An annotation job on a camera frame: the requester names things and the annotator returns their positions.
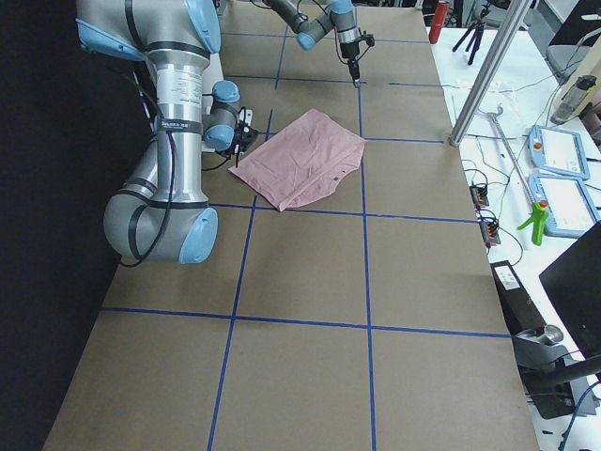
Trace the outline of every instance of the desk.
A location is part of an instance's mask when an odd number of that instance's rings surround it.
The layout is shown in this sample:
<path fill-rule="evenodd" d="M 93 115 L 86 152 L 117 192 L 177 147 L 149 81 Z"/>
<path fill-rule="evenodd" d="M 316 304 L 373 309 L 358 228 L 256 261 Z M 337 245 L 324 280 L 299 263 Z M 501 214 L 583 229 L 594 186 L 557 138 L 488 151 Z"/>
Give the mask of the desk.
<path fill-rule="evenodd" d="M 485 59 L 485 54 L 495 37 L 496 31 L 485 31 L 481 50 L 476 55 L 472 67 L 467 65 L 467 57 L 463 52 L 463 49 L 458 50 L 456 53 L 452 52 L 452 48 L 463 33 L 464 30 L 461 29 L 444 29 L 438 44 L 432 46 L 432 51 L 439 69 L 440 83 L 444 86 L 470 86 L 473 83 L 480 69 L 480 65 Z M 504 86 L 518 89 L 522 86 L 545 79 L 549 75 L 551 75 L 551 71 L 536 49 L 528 33 L 518 32 L 493 80 L 493 85 L 503 84 Z M 531 127 L 534 123 L 545 123 L 547 114 L 541 116 L 541 113 L 544 111 L 549 97 L 557 86 L 555 78 L 551 76 L 541 83 L 538 83 L 536 86 L 527 87 L 516 92 L 513 101 L 515 102 L 516 109 L 521 117 L 521 126 L 524 133 L 527 132 L 526 129 Z M 456 99 L 456 93 L 460 91 L 460 89 L 449 86 L 444 89 L 445 99 L 449 107 L 449 114 L 451 117 L 455 117 L 453 101 Z M 568 121 L 562 128 L 580 133 L 586 155 L 592 158 L 599 158 L 597 147 L 594 145 L 593 140 L 590 138 L 579 119 L 576 118 Z M 524 139 L 524 136 L 519 136 L 517 139 L 512 140 L 512 147 L 515 153 L 518 153 L 521 149 Z M 512 169 L 511 161 L 509 161 L 508 158 L 502 158 L 501 156 L 505 150 L 498 139 L 467 136 L 460 146 L 460 151 L 462 158 L 474 161 L 478 169 L 484 171 L 489 176 L 490 181 L 505 182 L 505 178 L 501 174 L 485 166 L 483 163 L 483 156 L 487 163 L 499 168 L 505 173 L 509 173 Z M 472 163 L 467 161 L 464 161 L 464 165 L 466 169 L 473 167 Z M 532 169 L 532 165 L 528 158 L 526 158 L 525 152 L 520 158 L 520 166 L 524 169 L 525 173 L 529 173 Z M 592 172 L 590 183 L 592 185 L 596 184 L 597 186 L 601 183 L 601 168 L 598 166 L 599 165 L 595 163 L 590 164 Z M 496 213 L 499 213 L 503 189 L 500 185 L 494 186 L 496 187 L 490 188 L 488 198 L 491 202 L 491 209 Z M 595 204 L 601 205 L 601 196 L 599 196 L 599 193 L 596 193 L 593 190 L 589 191 Z M 544 319 L 548 323 L 556 324 L 563 329 L 566 335 L 563 344 L 568 350 L 575 350 L 576 345 L 565 331 L 561 320 L 553 309 L 538 279 L 540 272 L 542 272 L 575 240 L 545 236 L 541 247 L 533 245 L 530 239 L 531 229 L 523 231 L 516 230 L 516 227 L 530 214 L 529 207 L 529 201 L 523 193 L 523 189 L 519 184 L 517 177 L 513 176 L 509 189 L 507 190 L 506 198 L 503 202 L 501 226 L 514 233 L 525 249 L 524 257 L 515 267 L 516 273 L 526 290 L 528 290 L 532 300 L 540 310 Z M 503 241 L 502 245 L 491 249 L 488 256 L 489 260 L 491 262 L 505 259 L 508 259 L 511 262 L 516 261 L 519 256 L 517 245 L 511 238 L 503 233 L 501 233 L 501 239 Z M 601 415 L 599 413 L 601 413 L 601 411 L 597 410 L 597 412 L 597 416 L 579 418 L 576 421 L 576 426 L 572 431 L 573 435 L 571 435 L 570 442 L 566 449 L 601 448 L 601 436 L 599 435 L 599 430 L 601 430 Z M 569 417 L 545 421 L 538 415 L 535 408 L 531 408 L 531 413 L 541 449 L 556 449 L 561 440 L 559 434 L 565 430 Z M 543 429 L 551 430 L 554 434 L 544 435 L 541 432 Z"/>
<path fill-rule="evenodd" d="M 262 139 L 316 108 L 368 140 L 362 168 L 284 213 L 206 174 L 213 255 L 118 270 L 48 450 L 538 449 L 443 93 L 419 85 L 422 14 L 358 16 L 379 39 L 360 90 L 333 39 L 306 53 L 272 12 L 225 13 Z"/>

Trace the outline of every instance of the black monitor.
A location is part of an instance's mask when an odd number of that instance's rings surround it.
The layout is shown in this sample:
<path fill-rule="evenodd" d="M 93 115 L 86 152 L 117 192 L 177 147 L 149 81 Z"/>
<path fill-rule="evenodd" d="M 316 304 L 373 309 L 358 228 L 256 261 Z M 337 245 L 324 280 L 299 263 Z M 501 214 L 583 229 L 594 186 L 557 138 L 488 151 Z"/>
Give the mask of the black monitor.
<path fill-rule="evenodd" d="M 540 279 L 584 357 L 601 354 L 601 223 L 551 263 Z"/>

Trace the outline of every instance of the green clamp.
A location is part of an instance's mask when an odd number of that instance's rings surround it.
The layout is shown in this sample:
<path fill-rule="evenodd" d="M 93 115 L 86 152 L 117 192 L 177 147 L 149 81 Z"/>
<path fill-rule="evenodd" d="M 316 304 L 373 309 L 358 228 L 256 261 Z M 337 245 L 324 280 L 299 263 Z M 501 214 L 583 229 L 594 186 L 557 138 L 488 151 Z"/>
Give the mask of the green clamp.
<path fill-rule="evenodd" d="M 543 232 L 545 231 L 545 222 L 548 218 L 548 202 L 541 200 L 540 202 L 532 202 L 532 213 L 530 218 L 526 220 L 524 224 L 517 228 L 521 230 L 528 224 L 533 224 L 532 228 L 532 242 L 537 246 L 543 243 Z"/>

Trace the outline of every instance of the white table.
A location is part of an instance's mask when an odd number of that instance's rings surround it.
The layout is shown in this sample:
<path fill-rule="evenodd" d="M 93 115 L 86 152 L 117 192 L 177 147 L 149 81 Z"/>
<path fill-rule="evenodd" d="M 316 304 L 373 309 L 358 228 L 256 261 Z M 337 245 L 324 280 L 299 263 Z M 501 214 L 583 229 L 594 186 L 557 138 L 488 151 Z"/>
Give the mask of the white table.
<path fill-rule="evenodd" d="M 464 29 L 445 28 L 442 30 L 439 42 L 432 46 L 432 51 L 439 70 L 440 83 L 445 90 L 445 99 L 451 116 L 452 122 L 455 122 L 456 108 L 454 103 L 461 101 L 461 96 L 465 98 L 468 88 L 473 84 L 482 62 L 485 59 L 486 52 L 495 37 L 495 30 L 486 30 L 482 39 L 480 51 L 475 57 L 473 65 L 467 64 L 469 54 L 465 52 L 468 39 L 463 42 L 461 48 L 456 53 L 452 52 L 453 47 L 459 41 Z M 545 107 L 557 88 L 558 84 L 548 68 L 543 57 L 540 55 L 536 46 L 532 42 L 527 32 L 518 32 L 512 46 L 505 56 L 499 71 L 493 80 L 493 90 L 513 89 L 514 93 L 492 94 L 489 93 L 484 102 L 483 108 L 492 108 L 499 99 L 507 105 L 513 105 L 518 114 L 518 120 L 513 118 L 511 121 L 505 119 L 505 124 L 501 125 L 515 139 L 512 139 L 512 148 L 514 153 L 518 153 L 523 146 L 525 135 L 530 127 L 535 123 L 545 125 L 547 112 Z M 546 78 L 535 86 L 524 87 L 536 83 Z M 485 123 L 480 123 L 480 130 L 476 134 L 494 136 L 492 128 L 485 129 Z M 585 147 L 587 157 L 599 158 L 599 151 L 594 145 L 590 135 L 586 132 L 579 119 L 572 119 L 564 126 L 564 130 L 579 132 Z M 501 140 L 491 138 L 476 138 L 468 135 L 460 146 L 461 157 L 464 159 L 466 169 L 474 167 L 486 173 L 489 182 L 505 182 L 506 178 L 487 167 L 485 161 L 491 166 L 500 169 L 500 171 L 509 174 L 513 166 L 510 159 L 501 155 L 506 153 Z M 519 159 L 520 166 L 526 174 L 532 170 L 532 165 L 526 158 L 524 151 Z M 601 186 L 601 164 L 591 163 L 591 179 L 588 183 L 594 186 Z M 473 172 L 466 173 L 468 180 L 471 180 Z M 482 177 L 476 175 L 476 181 L 482 181 Z M 489 187 L 488 199 L 490 209 L 499 215 L 501 211 L 501 196 L 503 187 L 500 184 L 493 184 Z M 601 205 L 601 193 L 589 190 L 595 205 Z M 516 230 L 530 214 L 530 201 L 526 197 L 524 190 L 519 183 L 518 177 L 514 173 L 503 201 L 501 214 L 501 226 L 513 233 L 524 248 L 524 255 L 521 261 L 514 267 L 517 275 L 521 279 L 524 287 L 528 290 L 532 300 L 538 307 L 543 318 L 547 323 L 558 325 L 565 334 L 563 344 L 568 350 L 575 350 L 577 347 L 565 331 L 565 327 L 551 305 L 545 291 L 543 290 L 538 275 L 565 251 L 575 240 L 552 238 L 545 236 L 542 246 L 535 246 L 531 241 L 532 227 L 525 230 Z M 501 232 L 501 245 L 495 246 L 490 250 L 490 262 L 501 260 L 517 261 L 519 257 L 518 245 L 505 233 Z M 579 353 L 573 354 L 575 358 L 581 358 Z M 601 390 L 595 389 L 596 395 L 601 397 Z M 554 420 L 544 420 L 538 414 L 538 411 L 531 407 L 532 421 L 537 438 L 542 450 L 557 449 L 561 441 L 561 433 L 565 431 L 569 422 L 569 416 L 556 418 Z M 552 431 L 553 434 L 543 434 L 542 430 Z M 581 448 L 601 449 L 601 409 L 597 409 L 597 416 L 579 417 L 573 426 L 566 450 L 579 450 Z"/>

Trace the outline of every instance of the white label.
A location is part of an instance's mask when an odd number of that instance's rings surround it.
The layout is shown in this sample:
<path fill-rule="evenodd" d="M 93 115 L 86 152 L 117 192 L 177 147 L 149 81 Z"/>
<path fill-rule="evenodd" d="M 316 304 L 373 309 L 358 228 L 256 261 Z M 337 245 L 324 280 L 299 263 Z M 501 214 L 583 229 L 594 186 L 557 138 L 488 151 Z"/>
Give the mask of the white label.
<path fill-rule="evenodd" d="M 588 230 L 594 225 L 575 181 L 541 178 L 541 184 L 558 228 Z"/>
<path fill-rule="evenodd" d="M 507 291 L 519 288 L 519 282 L 508 266 L 498 266 L 495 268 L 495 272 Z"/>
<path fill-rule="evenodd" d="M 202 105 L 202 79 L 183 70 L 159 70 L 157 72 L 157 103 L 176 105 Z"/>
<path fill-rule="evenodd" d="M 572 134 L 543 129 L 542 137 L 547 166 L 564 171 L 582 172 L 576 141 Z"/>

